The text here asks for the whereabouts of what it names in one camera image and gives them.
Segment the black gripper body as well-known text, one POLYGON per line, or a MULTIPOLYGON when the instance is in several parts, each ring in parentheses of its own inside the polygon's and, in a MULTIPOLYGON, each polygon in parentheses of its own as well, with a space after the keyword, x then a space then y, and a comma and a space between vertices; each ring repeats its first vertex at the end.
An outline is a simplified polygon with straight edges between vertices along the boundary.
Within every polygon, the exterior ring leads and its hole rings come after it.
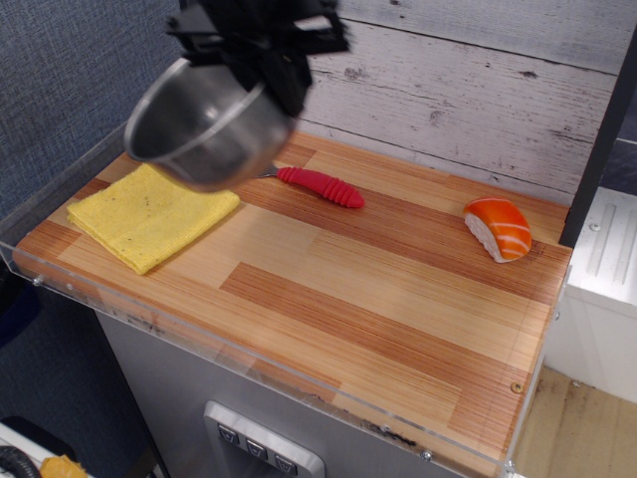
POLYGON ((197 66, 349 48, 335 1, 192 1, 166 20, 165 32, 197 66))

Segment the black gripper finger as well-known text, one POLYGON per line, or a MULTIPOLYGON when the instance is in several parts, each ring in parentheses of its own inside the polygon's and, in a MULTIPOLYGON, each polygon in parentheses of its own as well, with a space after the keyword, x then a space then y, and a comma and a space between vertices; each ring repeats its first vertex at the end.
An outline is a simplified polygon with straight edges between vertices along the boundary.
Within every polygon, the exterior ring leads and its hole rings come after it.
POLYGON ((233 77, 246 92, 251 92, 258 86, 267 84, 258 65, 251 59, 229 54, 222 54, 221 58, 224 65, 229 68, 233 77))
POLYGON ((261 72, 281 108, 297 118, 313 83, 306 55, 296 50, 268 51, 261 59, 261 72))

